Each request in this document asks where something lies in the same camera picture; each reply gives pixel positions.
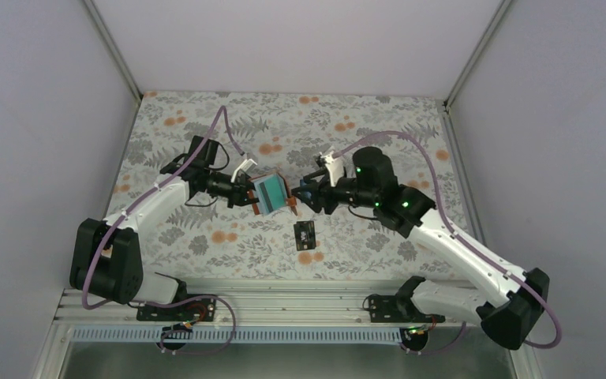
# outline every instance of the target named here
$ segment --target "table surface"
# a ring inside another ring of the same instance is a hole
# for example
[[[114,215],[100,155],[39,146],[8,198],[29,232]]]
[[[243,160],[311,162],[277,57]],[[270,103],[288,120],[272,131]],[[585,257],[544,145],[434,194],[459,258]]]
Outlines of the table surface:
[[[240,146],[259,166],[250,174],[279,170],[288,183],[317,169],[314,155],[333,146],[345,148],[380,130],[414,135],[432,157],[442,186],[444,207],[457,225],[466,226],[450,154],[434,99],[390,96],[330,96],[229,92],[147,92],[138,111],[109,213],[129,205],[152,187],[159,169],[204,135],[221,105]],[[230,173],[240,163],[223,120],[212,135],[229,152]],[[391,157],[401,183],[433,197],[424,158],[409,142],[385,137],[372,143]],[[217,165],[225,157],[220,152]],[[351,158],[346,158],[346,165]],[[211,198],[196,195],[193,204]],[[176,277],[257,279],[392,280],[425,275],[434,280],[461,279],[449,264],[423,246],[405,241],[376,221],[358,219],[339,207],[333,215],[315,214],[298,205],[255,216],[251,207],[226,207],[222,199],[207,208],[181,205],[157,228],[140,235],[146,269]],[[368,209],[357,213],[370,216]],[[314,250],[296,251],[293,225],[315,222]]]

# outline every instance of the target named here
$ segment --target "black cable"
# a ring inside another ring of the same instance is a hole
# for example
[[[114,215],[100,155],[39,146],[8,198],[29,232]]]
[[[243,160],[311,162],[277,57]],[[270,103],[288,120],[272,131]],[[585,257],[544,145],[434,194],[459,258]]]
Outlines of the black cable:
[[[218,167],[218,168],[214,168],[214,167],[210,167],[211,170],[213,171],[221,171],[224,170],[227,166],[229,166],[229,162],[231,161],[231,158],[229,158],[229,153],[226,152],[226,149],[224,148],[223,144],[220,144],[219,142],[217,142],[219,144],[219,147],[222,148],[222,150],[224,151],[224,155],[226,156],[226,163],[224,163],[224,166]]]
[[[185,202],[185,206],[187,206],[187,207],[206,208],[206,207],[209,207],[209,206],[213,205],[214,203],[216,203],[217,200],[219,200],[219,197],[215,197],[215,199],[213,201],[211,201],[209,204],[200,204],[200,205],[199,204],[190,204],[190,203]]]
[[[377,221],[377,217],[362,216],[362,215],[358,215],[358,214],[352,212],[352,207],[350,207],[349,205],[347,205],[347,210],[350,211],[351,214],[355,215],[356,217],[358,217],[360,219],[369,220],[369,221]]]

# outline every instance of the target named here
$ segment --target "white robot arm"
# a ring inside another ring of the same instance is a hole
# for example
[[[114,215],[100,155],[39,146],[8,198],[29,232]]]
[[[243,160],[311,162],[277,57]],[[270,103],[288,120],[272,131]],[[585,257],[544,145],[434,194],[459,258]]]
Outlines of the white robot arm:
[[[194,137],[189,151],[199,143],[200,137]],[[78,229],[71,285],[78,289],[83,287],[91,271],[88,269],[89,262],[95,256],[98,241],[117,220],[124,218],[110,237],[110,258],[105,257],[92,273],[89,292],[121,304],[131,301],[170,304],[186,298],[185,285],[180,280],[144,272],[138,235],[152,230],[197,192],[225,197],[229,207],[256,202],[256,199],[249,199],[247,194],[253,190],[252,183],[239,172],[256,162],[245,158],[233,175],[213,171],[209,166],[214,163],[215,144],[210,140],[198,155],[200,158],[196,158],[165,187],[157,188],[155,193],[132,208],[128,215],[126,211],[121,211],[102,221],[85,220]],[[373,215],[383,226],[398,232],[415,246],[424,246],[438,253],[475,286],[475,289],[444,287],[423,277],[413,276],[396,294],[398,310],[402,315],[408,317],[423,313],[452,317],[480,325],[492,340],[503,347],[519,348],[543,309],[514,278],[528,283],[542,298],[546,298],[549,285],[547,275],[537,268],[525,272],[460,229],[450,232],[449,226],[453,224],[442,218],[436,210],[435,201],[417,189],[399,185],[391,161],[378,148],[365,147],[353,154],[357,173],[355,178],[347,177],[342,158],[334,158],[333,155],[333,152],[321,155],[317,159],[321,169],[305,176],[301,186],[292,189],[291,193],[314,212],[332,214],[339,204],[372,208]],[[185,156],[180,155],[164,167],[158,182],[176,172],[181,166],[180,159]],[[460,238],[496,266],[478,257],[460,243]]]
[[[413,276],[396,294],[403,316],[436,314],[480,325],[499,345],[517,349],[543,313],[540,303],[516,280],[547,297],[549,278],[540,269],[526,272],[493,253],[464,231],[444,220],[434,200],[418,189],[399,185],[391,160],[381,150],[366,147],[352,157],[356,178],[347,178],[333,152],[322,155],[323,167],[303,178],[292,191],[313,211],[332,214],[340,204],[372,208],[387,229],[397,231],[413,245],[439,254],[475,289],[445,287]],[[494,265],[471,251],[469,243]]]

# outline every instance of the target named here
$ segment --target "gray wall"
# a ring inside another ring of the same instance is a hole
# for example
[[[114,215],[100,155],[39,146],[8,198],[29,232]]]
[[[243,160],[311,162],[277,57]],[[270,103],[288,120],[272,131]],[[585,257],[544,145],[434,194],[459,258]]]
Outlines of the gray wall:
[[[0,2],[0,377],[31,375],[133,112],[81,2]]]
[[[545,376],[606,377],[606,2],[517,1],[452,113],[489,246],[552,278]]]
[[[144,89],[443,98],[500,0],[95,0]]]

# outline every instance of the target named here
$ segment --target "white bracket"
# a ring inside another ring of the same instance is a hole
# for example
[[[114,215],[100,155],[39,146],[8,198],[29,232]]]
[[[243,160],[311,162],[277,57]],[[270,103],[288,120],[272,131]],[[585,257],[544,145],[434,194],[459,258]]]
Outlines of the white bracket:
[[[250,168],[252,168],[258,164],[256,161],[256,157],[253,156],[252,154],[246,152],[244,157],[245,158],[243,159],[241,164],[238,165],[238,167],[236,167],[236,169],[234,170],[234,173],[231,175],[232,183],[236,182],[236,178],[238,177],[238,174],[240,173],[240,171],[243,171],[246,173]]]
[[[328,180],[331,182],[331,187],[335,187],[338,180],[345,176],[345,165],[342,157],[334,158],[333,154],[333,150],[329,150],[320,157],[320,162],[324,164],[328,171]]]

